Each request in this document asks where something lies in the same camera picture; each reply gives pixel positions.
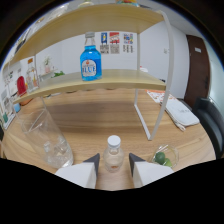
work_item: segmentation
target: brown door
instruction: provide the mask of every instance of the brown door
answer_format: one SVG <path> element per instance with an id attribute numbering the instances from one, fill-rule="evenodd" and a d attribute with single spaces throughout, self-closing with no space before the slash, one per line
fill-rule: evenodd
<path id="1" fill-rule="evenodd" d="M 197 97 L 207 97 L 210 83 L 210 64 L 204 41 L 187 35 L 190 52 L 190 71 L 184 101 L 192 108 Z"/>

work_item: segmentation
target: poster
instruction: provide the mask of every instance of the poster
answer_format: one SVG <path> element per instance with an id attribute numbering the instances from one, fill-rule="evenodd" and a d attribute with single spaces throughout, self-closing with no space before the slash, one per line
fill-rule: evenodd
<path id="1" fill-rule="evenodd" d="M 124 33 L 123 52 L 133 53 L 133 33 Z"/>
<path id="2" fill-rule="evenodd" d="M 109 54 L 109 45 L 107 44 L 107 33 L 101 33 L 100 53 Z"/>
<path id="3" fill-rule="evenodd" d="M 111 54 L 119 54 L 120 53 L 119 32 L 110 32 L 110 52 L 111 52 Z"/>
<path id="4" fill-rule="evenodd" d="M 133 44 L 133 33 L 124 33 L 124 44 Z"/>

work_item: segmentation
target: wooden table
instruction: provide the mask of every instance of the wooden table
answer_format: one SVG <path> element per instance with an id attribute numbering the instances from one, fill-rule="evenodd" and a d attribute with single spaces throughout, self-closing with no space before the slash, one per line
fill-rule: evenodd
<path id="1" fill-rule="evenodd" d="M 172 144 L 179 151 L 179 163 L 174 171 L 215 160 L 212 143 L 201 124 L 187 127 L 186 131 L 182 132 L 167 113 L 163 115 L 155 138 L 148 141 L 133 105 L 134 97 L 134 89 L 97 89 L 62 93 L 44 99 L 47 109 L 72 148 L 74 164 L 100 153 L 96 189 L 134 188 L 129 153 L 148 160 L 161 144 Z M 155 103 L 145 90 L 139 90 L 138 107 L 149 131 L 152 131 L 160 105 Z M 35 98 L 23 106 L 18 115 L 25 119 L 27 114 L 40 108 L 43 108 L 41 99 Z M 121 138 L 121 148 L 125 153 L 123 166 L 117 173 L 106 171 L 103 163 L 103 152 L 110 135 L 118 135 Z M 7 148 L 7 159 L 35 165 L 51 173 L 56 172 L 56 169 L 42 161 L 26 142 L 18 119 L 14 119 L 5 132 L 3 143 Z"/>

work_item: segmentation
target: white bottle cap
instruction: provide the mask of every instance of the white bottle cap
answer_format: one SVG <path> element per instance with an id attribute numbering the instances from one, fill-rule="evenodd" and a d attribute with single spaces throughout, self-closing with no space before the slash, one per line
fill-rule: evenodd
<path id="1" fill-rule="evenodd" d="M 94 33 L 94 32 L 87 32 L 87 33 L 85 34 L 85 37 L 86 37 L 86 38 L 95 37 L 95 33 Z"/>
<path id="2" fill-rule="evenodd" d="M 111 148 L 117 148 L 121 145 L 121 139 L 117 135 L 111 135 L 108 139 L 108 146 Z"/>

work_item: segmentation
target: shelf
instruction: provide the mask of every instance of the shelf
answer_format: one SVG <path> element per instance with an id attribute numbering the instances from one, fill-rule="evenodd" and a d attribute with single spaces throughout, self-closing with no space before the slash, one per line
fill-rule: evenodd
<path id="1" fill-rule="evenodd" d="M 139 34 L 163 20 L 159 13 L 134 6 L 102 4 L 76 9 L 41 27 L 21 46 L 11 64 L 88 31 L 126 31 Z"/>
<path id="2" fill-rule="evenodd" d="M 70 73 L 41 82 L 41 87 L 22 97 L 18 97 L 13 103 L 20 103 L 35 97 L 49 95 L 58 92 L 72 92 L 77 90 L 93 89 L 157 89 L 165 90 L 166 84 L 148 73 L 137 70 L 107 69 L 102 72 L 102 79 L 95 81 L 82 81 L 81 72 Z"/>

